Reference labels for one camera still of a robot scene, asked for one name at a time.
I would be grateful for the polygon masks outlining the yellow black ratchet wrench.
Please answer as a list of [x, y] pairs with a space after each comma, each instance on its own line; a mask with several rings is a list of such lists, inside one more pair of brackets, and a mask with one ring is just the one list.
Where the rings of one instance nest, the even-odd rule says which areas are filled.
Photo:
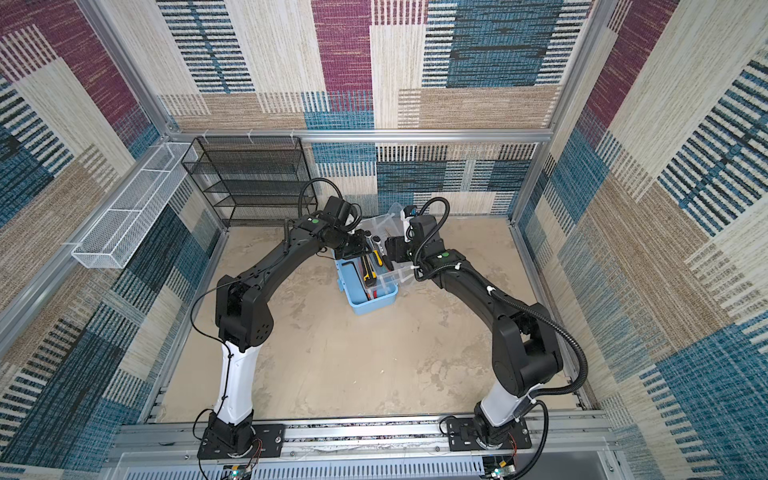
[[385, 266], [386, 253], [384, 252], [384, 247], [383, 247], [381, 238], [379, 236], [373, 236], [372, 243], [373, 243], [373, 250], [377, 258], [378, 265]]

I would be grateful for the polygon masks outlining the blue toolbox with clear lid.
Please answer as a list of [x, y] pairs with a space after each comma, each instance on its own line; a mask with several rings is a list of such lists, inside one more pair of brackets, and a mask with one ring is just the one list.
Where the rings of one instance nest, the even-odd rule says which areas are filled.
[[411, 264], [398, 263], [385, 241], [403, 236], [404, 211], [393, 203], [381, 215], [363, 219], [343, 254], [334, 254], [338, 287], [356, 315], [392, 305], [401, 286], [413, 280]]

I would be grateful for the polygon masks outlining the yellow black utility knife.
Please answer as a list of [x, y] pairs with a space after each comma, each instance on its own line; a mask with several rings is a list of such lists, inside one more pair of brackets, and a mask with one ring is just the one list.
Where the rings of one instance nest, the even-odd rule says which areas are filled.
[[373, 286], [377, 283], [377, 275], [374, 265], [371, 263], [367, 254], [363, 254], [361, 257], [362, 265], [362, 278], [364, 286]]

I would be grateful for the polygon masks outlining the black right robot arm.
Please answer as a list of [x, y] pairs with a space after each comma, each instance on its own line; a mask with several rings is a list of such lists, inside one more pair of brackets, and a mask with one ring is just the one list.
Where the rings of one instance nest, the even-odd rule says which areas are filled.
[[586, 383], [587, 356], [576, 338], [555, 322], [546, 307], [528, 305], [486, 279], [465, 255], [440, 237], [450, 203], [444, 197], [400, 213], [403, 234], [385, 241], [386, 253], [408, 264], [417, 282], [432, 282], [461, 300], [491, 332], [491, 364], [496, 381], [475, 407], [478, 445], [496, 449], [541, 402], [542, 396], [569, 395]]

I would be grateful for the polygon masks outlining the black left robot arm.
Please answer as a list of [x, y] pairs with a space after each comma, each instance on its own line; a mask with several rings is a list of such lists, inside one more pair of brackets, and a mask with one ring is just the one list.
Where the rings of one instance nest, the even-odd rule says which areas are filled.
[[362, 215], [349, 221], [353, 206], [327, 178], [302, 185], [297, 218], [287, 221], [284, 238], [251, 268], [221, 277], [215, 295], [215, 336], [222, 369], [217, 401], [200, 438], [200, 459], [243, 458], [260, 448], [253, 426], [252, 385], [262, 345], [274, 329], [269, 301], [306, 260], [323, 250], [343, 253]]

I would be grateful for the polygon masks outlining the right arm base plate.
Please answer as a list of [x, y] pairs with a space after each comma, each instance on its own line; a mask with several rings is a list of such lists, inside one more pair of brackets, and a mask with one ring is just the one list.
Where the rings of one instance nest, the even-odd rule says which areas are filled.
[[510, 421], [503, 426], [492, 426], [481, 416], [456, 417], [449, 415], [438, 422], [441, 434], [447, 437], [449, 449], [456, 451], [516, 450], [532, 447], [526, 423]]

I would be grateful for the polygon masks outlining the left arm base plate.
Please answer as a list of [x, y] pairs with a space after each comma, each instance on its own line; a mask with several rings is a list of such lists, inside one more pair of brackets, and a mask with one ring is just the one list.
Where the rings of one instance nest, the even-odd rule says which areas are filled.
[[277, 458], [281, 455], [284, 424], [230, 425], [218, 420], [208, 426], [197, 452], [199, 460], [235, 460]]

